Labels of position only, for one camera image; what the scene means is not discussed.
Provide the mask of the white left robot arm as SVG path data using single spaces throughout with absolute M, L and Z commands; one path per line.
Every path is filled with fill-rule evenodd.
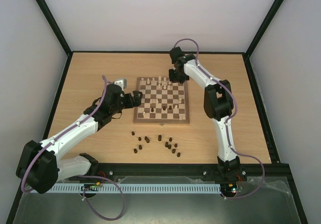
M 142 92 L 124 93 L 123 89 L 116 83 L 106 85 L 102 96 L 70 126 L 39 143 L 26 143 L 16 170 L 16 176 L 22 181 L 21 187 L 28 185 L 38 193 L 45 193 L 60 180 L 87 174 L 96 164 L 95 159 L 86 154 L 66 160 L 63 156 L 111 122 L 115 114 L 140 106 Z

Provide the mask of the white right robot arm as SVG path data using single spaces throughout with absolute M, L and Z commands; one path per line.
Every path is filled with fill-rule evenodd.
M 237 109 L 230 82 L 220 80 L 206 70 L 193 54 L 184 54 L 179 47 L 170 51 L 173 69 L 169 70 L 171 82 L 184 83 L 192 78 L 204 90 L 204 111 L 213 120 L 218 141 L 218 173 L 222 179 L 231 179 L 240 169 L 240 159 L 235 153 L 231 118 Z

